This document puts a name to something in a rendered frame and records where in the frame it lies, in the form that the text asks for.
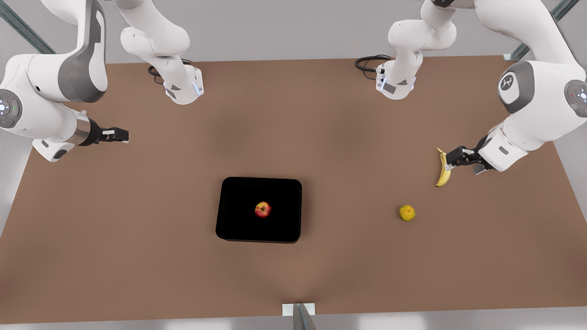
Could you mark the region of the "yellow banana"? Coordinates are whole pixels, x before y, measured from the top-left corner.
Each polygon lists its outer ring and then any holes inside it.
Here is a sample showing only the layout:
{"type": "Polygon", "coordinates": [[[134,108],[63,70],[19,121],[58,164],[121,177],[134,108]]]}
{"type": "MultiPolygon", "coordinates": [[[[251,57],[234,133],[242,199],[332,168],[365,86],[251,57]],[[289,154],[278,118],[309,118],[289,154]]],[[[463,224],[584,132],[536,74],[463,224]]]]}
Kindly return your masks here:
{"type": "Polygon", "coordinates": [[[451,171],[450,172],[446,172],[444,171],[444,165],[448,164],[447,162],[447,154],[445,152],[443,152],[442,150],[440,150],[439,148],[437,149],[440,155],[440,161],[442,163],[442,169],[438,178],[438,181],[436,182],[436,187],[442,187],[444,186],[448,181],[449,178],[451,177],[451,171]]]}

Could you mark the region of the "silver frame post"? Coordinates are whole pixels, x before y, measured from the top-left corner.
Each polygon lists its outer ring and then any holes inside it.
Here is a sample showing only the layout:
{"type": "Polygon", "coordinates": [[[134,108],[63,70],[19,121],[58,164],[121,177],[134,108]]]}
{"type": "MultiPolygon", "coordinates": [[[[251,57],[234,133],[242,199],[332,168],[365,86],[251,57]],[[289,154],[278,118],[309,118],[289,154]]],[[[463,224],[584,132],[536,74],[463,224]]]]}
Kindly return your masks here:
{"type": "Polygon", "coordinates": [[[0,0],[0,17],[40,54],[56,52],[4,0],[0,0]]]}
{"type": "Polygon", "coordinates": [[[555,56],[556,63],[566,63],[575,56],[572,46],[568,43],[564,32],[560,29],[559,22],[580,2],[581,0],[559,0],[559,2],[548,12],[543,14],[540,7],[534,4],[541,0],[507,0],[508,3],[516,5],[514,8],[516,31],[522,31],[521,35],[507,36],[519,40],[521,43],[509,54],[503,54],[503,60],[507,62],[521,61],[528,52],[532,52],[534,59],[545,62],[552,62],[555,56]]]}
{"type": "Polygon", "coordinates": [[[313,316],[314,303],[286,303],[282,305],[282,316],[292,317],[292,330],[317,330],[313,316]]]}

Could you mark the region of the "black rectangular tray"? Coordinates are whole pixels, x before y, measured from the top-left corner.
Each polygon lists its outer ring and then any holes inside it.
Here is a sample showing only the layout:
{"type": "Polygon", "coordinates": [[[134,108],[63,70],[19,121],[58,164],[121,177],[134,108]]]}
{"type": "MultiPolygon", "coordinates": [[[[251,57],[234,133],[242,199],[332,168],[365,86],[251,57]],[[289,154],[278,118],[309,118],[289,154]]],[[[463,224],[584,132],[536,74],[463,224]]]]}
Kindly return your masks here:
{"type": "Polygon", "coordinates": [[[287,178],[227,177],[216,235],[233,242],[294,243],[300,238],[302,184],[287,178]]]}

